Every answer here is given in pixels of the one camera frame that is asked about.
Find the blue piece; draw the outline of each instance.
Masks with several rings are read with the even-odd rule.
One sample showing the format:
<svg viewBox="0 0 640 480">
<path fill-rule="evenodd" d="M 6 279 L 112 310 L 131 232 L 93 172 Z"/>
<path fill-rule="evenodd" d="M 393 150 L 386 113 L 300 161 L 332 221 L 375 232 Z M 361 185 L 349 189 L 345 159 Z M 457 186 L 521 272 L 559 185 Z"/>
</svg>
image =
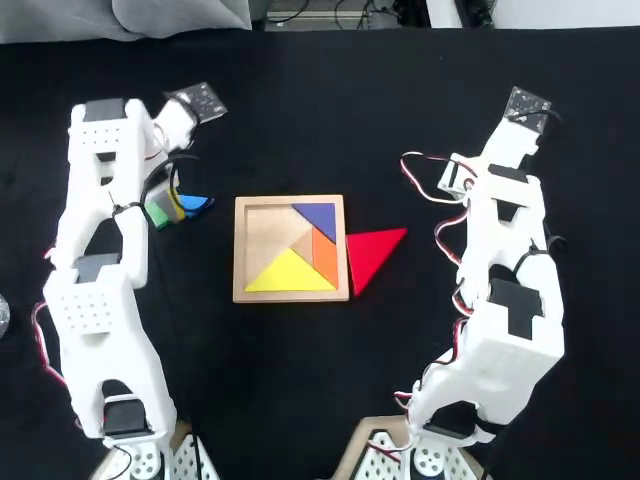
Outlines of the blue piece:
<svg viewBox="0 0 640 480">
<path fill-rule="evenodd" d="M 180 204 L 185 208 L 200 208 L 207 203 L 213 205 L 215 199 L 209 197 L 197 197 L 194 195 L 179 195 Z M 184 212 L 189 218 L 195 217 L 200 212 Z"/>
<path fill-rule="evenodd" d="M 333 203 L 294 203 L 291 205 L 309 223 L 336 243 L 336 206 Z"/>
</svg>

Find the wire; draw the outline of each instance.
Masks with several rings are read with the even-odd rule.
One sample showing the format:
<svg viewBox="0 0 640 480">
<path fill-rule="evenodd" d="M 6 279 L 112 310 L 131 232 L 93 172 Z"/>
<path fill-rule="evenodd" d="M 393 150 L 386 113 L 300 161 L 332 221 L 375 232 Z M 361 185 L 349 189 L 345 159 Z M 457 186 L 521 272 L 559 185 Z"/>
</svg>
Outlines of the wire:
<svg viewBox="0 0 640 480">
<path fill-rule="evenodd" d="M 38 345 L 38 350 L 40 352 L 40 361 L 42 362 L 42 366 L 43 366 L 44 370 L 49 375 L 51 375 L 54 379 L 56 379 L 56 381 L 60 385 L 63 385 L 66 388 L 67 387 L 67 382 L 65 381 L 64 377 L 62 375 L 60 375 L 56 371 L 56 369 L 54 369 L 49 364 L 49 352 L 47 351 L 47 344 L 46 344 L 45 339 L 44 339 L 44 333 L 42 332 L 42 327 L 40 326 L 40 323 L 38 322 L 38 314 L 44 308 L 46 308 L 46 306 L 47 306 L 46 302 L 38 302 L 33 306 L 33 310 L 31 311 L 31 325 L 33 326 L 33 329 L 35 330 L 36 344 Z"/>
<path fill-rule="evenodd" d="M 126 453 L 127 456 L 129 457 L 129 461 L 127 462 L 127 466 L 124 467 L 124 470 L 122 470 L 118 475 L 115 475 L 113 477 L 109 477 L 107 480 L 116 480 L 116 478 L 120 478 L 122 477 L 122 475 L 124 475 L 125 473 L 127 473 L 127 471 L 129 470 L 129 467 L 131 466 L 131 464 L 133 463 L 133 457 L 131 456 L 131 453 L 129 453 L 128 451 L 126 451 L 124 448 L 119 447 L 117 445 L 114 445 L 113 448 L 115 448 L 116 450 L 120 450 L 122 453 Z"/>
<path fill-rule="evenodd" d="M 171 196 L 171 199 L 175 202 L 176 206 L 182 210 L 183 212 L 193 212 L 193 213 L 199 213 L 201 211 L 203 211 L 204 209 L 206 209 L 209 206 L 209 201 L 206 201 L 204 204 L 202 204 L 201 206 L 197 207 L 197 208 L 189 208 L 189 207 L 185 207 L 181 202 L 180 199 L 178 198 L 178 196 L 176 195 L 176 191 L 175 191 L 175 176 L 177 173 L 177 164 L 178 161 L 180 160 L 196 160 L 199 161 L 200 159 L 195 156 L 195 155 L 191 155 L 188 153 L 174 153 L 172 155 L 169 155 L 168 158 L 166 158 L 165 160 L 163 160 L 162 162 L 160 162 L 158 165 L 156 165 L 156 167 L 151 170 L 151 172 L 149 172 L 149 175 L 147 175 L 147 178 L 145 179 L 143 185 L 142 185 L 142 193 L 140 195 L 140 206 L 143 210 L 143 212 L 146 212 L 146 209 L 144 208 L 144 204 L 146 203 L 147 200 L 147 195 L 149 194 L 149 185 L 151 185 L 151 182 L 153 180 L 153 178 L 160 172 L 165 171 L 167 165 L 171 165 L 171 172 L 169 173 L 169 195 Z"/>
<path fill-rule="evenodd" d="M 444 253 L 445 256 L 457 266 L 460 266 L 460 264 L 462 263 L 462 260 L 460 260 L 460 257 L 458 255 L 453 253 L 453 250 L 451 250 L 442 240 L 440 240 L 440 233 L 445 228 L 449 228 L 449 227 L 452 227 L 453 225 L 458 225 L 464 222 L 467 219 L 468 214 L 469 214 L 469 209 L 467 208 L 460 215 L 452 217 L 448 220 L 443 220 L 442 222 L 438 223 L 433 229 L 433 236 L 435 238 L 436 245 L 442 251 L 442 253 Z"/>
<path fill-rule="evenodd" d="M 369 440 L 367 442 L 368 446 L 373 448 L 376 452 L 379 452 L 381 454 L 383 454 L 385 457 L 390 458 L 391 460 L 393 460 L 394 462 L 398 462 L 400 463 L 400 459 L 398 457 L 396 457 L 393 452 L 390 452 L 388 449 L 381 447 L 380 445 L 377 445 L 375 443 L 373 443 L 371 440 Z"/>
<path fill-rule="evenodd" d="M 449 200 L 448 198 L 438 198 L 438 197 L 433 197 L 433 196 L 429 195 L 427 192 L 424 191 L 424 189 L 422 188 L 422 185 L 420 184 L 418 179 L 411 173 L 411 171 L 407 167 L 407 165 L 405 163 L 405 157 L 408 157 L 408 156 L 419 156 L 419 157 L 425 158 L 427 160 L 434 160 L 434 161 L 437 161 L 437 162 L 452 162 L 455 165 L 458 165 L 459 167 L 462 167 L 465 170 L 467 170 L 474 177 L 477 177 L 478 175 L 476 174 L 475 171 L 473 171 L 473 169 L 471 167 L 469 167 L 469 165 L 467 165 L 466 163 L 461 162 L 459 160 L 452 160 L 450 158 L 444 158 L 444 157 L 434 157 L 434 156 L 431 156 L 431 155 L 425 155 L 422 152 L 415 152 L 415 151 L 405 152 L 400 157 L 400 169 L 402 170 L 402 173 L 409 179 L 409 181 L 411 181 L 411 183 L 413 183 L 413 185 L 416 187 L 418 192 L 420 192 L 420 195 L 422 195 L 427 200 L 429 200 L 431 202 L 435 202 L 435 203 L 442 203 L 442 204 L 445 204 L 445 205 L 460 205 L 460 204 L 464 203 L 467 200 L 466 195 L 463 198 L 459 199 L 459 200 Z"/>
<path fill-rule="evenodd" d="M 340 30 L 344 30 L 344 28 L 342 27 L 342 25 L 340 24 L 340 20 L 338 19 L 338 9 L 340 8 L 340 5 L 342 5 L 343 3 L 344 3 L 344 0 L 338 0 L 333 7 L 333 20 Z"/>
<path fill-rule="evenodd" d="M 174 201 L 176 206 L 185 213 L 200 213 L 205 208 L 209 206 L 209 200 L 205 201 L 202 205 L 195 208 L 185 207 L 178 198 L 176 194 L 175 182 L 176 182 L 176 174 L 178 173 L 178 162 L 176 160 L 181 159 L 190 159 L 190 160 L 199 160 L 195 155 L 187 155 L 187 154 L 175 154 L 172 155 L 171 158 L 174 160 L 173 165 L 171 166 L 171 172 L 169 173 L 169 195 L 171 195 L 171 199 Z"/>
<path fill-rule="evenodd" d="M 417 443 L 417 437 L 412 437 L 409 442 L 403 446 L 403 447 L 398 447 L 398 448 L 384 448 L 380 445 L 377 445 L 375 443 L 373 443 L 371 440 L 367 441 L 367 445 L 369 445 L 371 448 L 373 448 L 374 450 L 388 456 L 389 458 L 400 462 L 400 459 L 397 458 L 395 455 L 392 456 L 392 454 L 394 453 L 403 453 L 406 452 L 407 450 L 411 450 L 413 447 L 415 447 L 416 443 Z"/>
<path fill-rule="evenodd" d="M 362 6 L 362 12 L 360 14 L 360 20 L 358 21 L 358 25 L 356 26 L 356 30 L 362 30 L 364 28 L 364 19 L 368 16 L 369 5 L 373 3 L 373 0 L 367 0 L 364 2 Z"/>
<path fill-rule="evenodd" d="M 408 392 L 400 392 L 400 391 L 396 391 L 393 392 L 393 400 L 400 405 L 400 408 L 402 408 L 405 412 L 409 409 L 408 407 L 408 401 L 411 400 L 412 395 Z"/>
<path fill-rule="evenodd" d="M 186 158 L 187 156 L 189 157 L 194 157 L 197 158 L 193 155 L 187 155 L 187 154 L 180 154 L 181 158 Z M 157 174 L 159 171 L 161 171 L 161 169 L 165 168 L 169 163 L 174 162 L 176 160 L 175 156 L 167 158 L 166 160 L 160 162 L 158 164 L 158 166 L 156 166 L 156 168 L 154 168 L 151 173 L 149 174 L 149 176 L 147 177 L 147 179 L 145 180 L 144 184 L 143 184 L 143 188 L 142 188 L 142 194 L 140 196 L 140 204 L 144 205 L 144 200 L 147 197 L 147 193 L 148 193 L 148 185 L 149 185 L 149 181 L 152 178 L 153 175 Z M 142 214 L 144 215 L 144 218 L 147 220 L 148 225 L 151 227 L 149 230 L 151 230 L 153 232 L 152 235 L 155 235 L 157 233 L 157 231 L 155 230 L 155 228 L 153 228 L 153 220 L 151 219 L 151 217 L 149 216 L 149 213 L 147 212 L 147 210 L 145 208 L 142 208 Z M 167 305 L 167 309 L 168 309 L 168 315 L 167 317 L 170 318 L 170 320 L 168 321 L 169 325 L 170 325 L 170 333 L 169 335 L 172 337 L 172 339 L 177 339 L 180 338 L 180 331 L 178 326 L 175 323 L 176 318 L 178 318 L 178 314 L 177 311 L 178 309 L 176 308 L 171 296 L 169 295 L 169 289 L 167 287 L 168 283 L 167 283 L 167 277 L 164 273 L 164 268 L 162 267 L 162 262 L 160 259 L 160 254 L 158 253 L 158 250 L 156 249 L 156 244 L 155 244 L 155 238 L 150 238 L 150 240 L 154 240 L 154 241 L 149 241 L 149 251 L 151 253 L 151 257 L 153 258 L 153 262 L 156 264 L 156 269 L 158 272 L 158 279 L 160 281 L 160 287 L 162 289 L 162 296 L 164 298 L 164 301 L 166 302 Z M 184 359 L 186 358 L 186 355 L 183 354 L 183 351 L 177 352 L 178 354 L 176 355 L 176 358 L 180 358 L 180 359 Z M 181 370 L 183 370 L 183 372 L 186 372 L 187 369 L 185 368 L 184 364 L 181 365 Z M 177 375 L 177 382 L 178 382 L 178 395 L 180 396 L 180 400 L 182 405 L 188 410 L 188 403 L 187 403 L 187 395 L 186 395 L 186 387 L 184 386 L 184 384 L 182 383 L 183 380 L 180 375 Z M 191 420 L 191 415 L 188 414 L 187 415 L 187 420 Z M 194 449 L 195 449 L 195 455 L 196 455 L 196 460 L 198 460 L 198 463 L 196 465 L 196 474 L 197 474 L 197 479 L 198 480 L 202 480 L 202 465 L 200 462 L 200 449 L 198 447 L 198 437 L 195 433 L 195 429 L 193 427 L 193 423 L 191 423 L 191 434 L 193 436 L 193 441 L 194 441 Z"/>
<path fill-rule="evenodd" d="M 466 325 L 468 321 L 468 318 L 466 317 L 460 317 L 458 318 L 455 323 L 453 324 L 453 346 L 452 346 L 452 351 L 451 351 L 451 358 L 449 360 L 433 360 L 432 362 L 428 363 L 426 367 L 424 367 L 424 370 L 422 371 L 422 375 L 420 376 L 420 383 L 418 385 L 418 390 L 422 390 L 422 381 L 424 379 L 424 376 L 427 374 L 427 372 L 429 371 L 429 368 L 431 368 L 431 366 L 435 363 L 438 365 L 451 365 L 453 362 L 455 362 L 458 359 L 458 354 L 460 353 L 459 350 L 459 342 L 460 342 L 460 334 L 462 333 L 462 328 Z"/>
<path fill-rule="evenodd" d="M 302 7 L 300 7 L 300 9 L 294 13 L 293 15 L 291 15 L 290 17 L 287 18 L 280 18 L 280 19 L 271 19 L 271 18 L 267 18 L 267 22 L 269 23 L 286 23 L 289 20 L 293 20 L 294 18 L 299 17 L 300 15 L 302 15 L 302 13 L 309 8 L 309 4 L 311 3 L 311 0 L 305 0 L 304 4 L 302 5 Z"/>
<path fill-rule="evenodd" d="M 462 288 L 463 283 L 464 279 L 456 286 L 453 295 L 451 295 L 451 301 L 453 302 L 453 306 L 456 307 L 456 310 L 458 310 L 458 312 L 466 317 L 470 317 L 471 315 L 473 315 L 473 308 L 467 307 L 467 305 L 464 303 L 464 300 L 460 296 L 460 289 Z"/>
<path fill-rule="evenodd" d="M 198 437 L 193 432 L 191 432 L 191 437 L 193 438 L 193 449 L 195 450 L 196 462 L 198 464 L 196 467 L 197 479 L 202 480 L 202 462 L 200 460 L 200 445 L 198 445 Z"/>
<path fill-rule="evenodd" d="M 558 123 L 564 123 L 564 120 L 562 120 L 562 117 L 560 116 L 560 114 L 555 110 L 551 110 L 551 109 L 539 109 L 539 110 L 531 110 L 529 112 L 514 113 L 512 115 L 507 115 L 506 118 L 508 120 L 511 120 L 512 122 L 515 122 L 516 120 L 520 120 L 521 118 L 524 118 L 526 120 L 526 117 L 529 117 L 531 115 L 546 115 L 547 117 L 555 118 L 558 121 Z"/>
<path fill-rule="evenodd" d="M 434 360 L 431 363 L 437 363 L 438 365 L 451 365 L 458 359 L 458 343 L 460 341 L 460 333 L 462 332 L 462 327 L 467 323 L 467 318 L 461 317 L 456 320 L 453 324 L 453 348 L 451 352 L 451 358 L 447 361 L 444 360 Z"/>
<path fill-rule="evenodd" d="M 378 6 L 376 5 L 375 0 L 371 0 L 371 6 L 373 7 L 373 10 L 371 10 L 371 12 L 373 13 L 384 13 L 386 15 L 391 15 L 393 17 L 396 18 L 400 18 L 400 15 L 398 15 L 396 12 L 389 10 L 389 7 L 384 6 L 382 8 L 378 8 Z"/>
</svg>

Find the yellow piece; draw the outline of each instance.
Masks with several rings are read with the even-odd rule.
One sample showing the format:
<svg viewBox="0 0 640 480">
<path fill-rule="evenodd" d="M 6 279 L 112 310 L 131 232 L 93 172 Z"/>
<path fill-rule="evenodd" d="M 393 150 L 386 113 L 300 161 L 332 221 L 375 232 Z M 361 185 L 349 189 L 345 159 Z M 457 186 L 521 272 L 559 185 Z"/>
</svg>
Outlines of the yellow piece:
<svg viewBox="0 0 640 480">
<path fill-rule="evenodd" d="M 287 248 L 245 288 L 245 292 L 317 292 L 335 289 L 300 255 Z"/>
<path fill-rule="evenodd" d="M 173 192 L 176 194 L 176 197 L 177 197 L 178 192 L 176 192 L 175 188 L 173 189 Z M 184 220 L 185 213 L 178 205 L 176 205 L 176 202 L 173 199 L 173 195 L 169 194 L 169 190 L 167 190 L 167 195 L 169 196 L 169 200 L 171 200 L 171 205 L 173 205 L 173 209 L 176 211 L 176 215 L 178 215 L 178 220 L 179 221 Z"/>
</svg>

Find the black cloth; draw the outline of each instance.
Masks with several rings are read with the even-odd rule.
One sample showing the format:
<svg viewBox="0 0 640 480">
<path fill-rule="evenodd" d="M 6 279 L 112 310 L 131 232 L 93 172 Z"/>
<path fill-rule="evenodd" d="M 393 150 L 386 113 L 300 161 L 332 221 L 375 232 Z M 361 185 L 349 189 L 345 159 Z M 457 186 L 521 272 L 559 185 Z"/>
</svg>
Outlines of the black cloth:
<svg viewBox="0 0 640 480">
<path fill-rule="evenodd" d="M 391 392 L 409 389 L 451 344 L 455 271 L 432 231 L 457 210 L 422 199 L 398 158 L 479 152 L 513 85 L 553 101 L 565 120 L 531 171 L 551 229 L 569 242 L 558 258 L 566 354 L 507 431 L 495 477 L 615 478 L 635 456 L 640 398 L 639 41 L 633 28 L 216 32 L 0 48 L 0 292 L 14 316 L 0 340 L 6 478 L 18 467 L 26 478 L 81 478 L 101 454 L 69 426 L 68 395 L 41 373 L 28 326 L 64 205 L 70 109 L 124 96 L 156 114 L 160 92 L 203 80 L 229 113 L 198 129 L 201 160 L 180 173 L 187 192 L 217 203 L 152 237 L 179 335 L 153 261 L 137 298 L 181 415 L 222 478 L 330 476 L 358 421 L 399 413 Z M 412 166 L 428 187 L 442 168 Z M 233 304 L 234 196 L 311 193 L 345 196 L 350 233 L 406 227 L 408 236 L 348 303 Z M 93 247 L 107 248 L 110 236 L 98 237 Z M 460 251 L 464 228 L 447 240 Z"/>
</svg>

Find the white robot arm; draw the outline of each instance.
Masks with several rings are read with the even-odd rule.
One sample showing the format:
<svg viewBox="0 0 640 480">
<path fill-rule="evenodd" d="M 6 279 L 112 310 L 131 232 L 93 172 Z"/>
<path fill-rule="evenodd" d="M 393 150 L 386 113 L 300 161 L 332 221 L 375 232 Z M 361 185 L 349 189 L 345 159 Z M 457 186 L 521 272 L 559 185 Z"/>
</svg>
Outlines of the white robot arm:
<svg viewBox="0 0 640 480">
<path fill-rule="evenodd" d="M 67 202 L 50 257 L 55 270 L 44 286 L 62 373 L 85 434 L 103 438 L 107 447 L 136 444 L 161 452 L 165 478 L 176 410 L 133 293 L 147 281 L 148 226 L 139 202 L 149 172 L 172 150 L 188 147 L 198 123 L 225 112 L 200 84 L 172 94 L 155 120 L 135 99 L 89 102 L 71 113 Z M 122 234 L 122 255 L 85 255 L 99 224 L 110 218 Z M 119 380 L 131 393 L 105 400 L 107 380 Z M 144 478 L 155 476 L 160 464 L 152 470 Z"/>
<path fill-rule="evenodd" d="M 415 382 L 407 420 L 414 438 L 463 447 L 491 441 L 527 405 L 536 383 L 562 357 L 563 305 L 546 251 L 540 181 L 518 170 L 550 103 L 514 89 L 480 156 L 452 160 L 441 189 L 467 208 L 467 248 L 457 272 L 463 317 L 455 344 Z M 495 265 L 511 278 L 493 275 Z"/>
</svg>

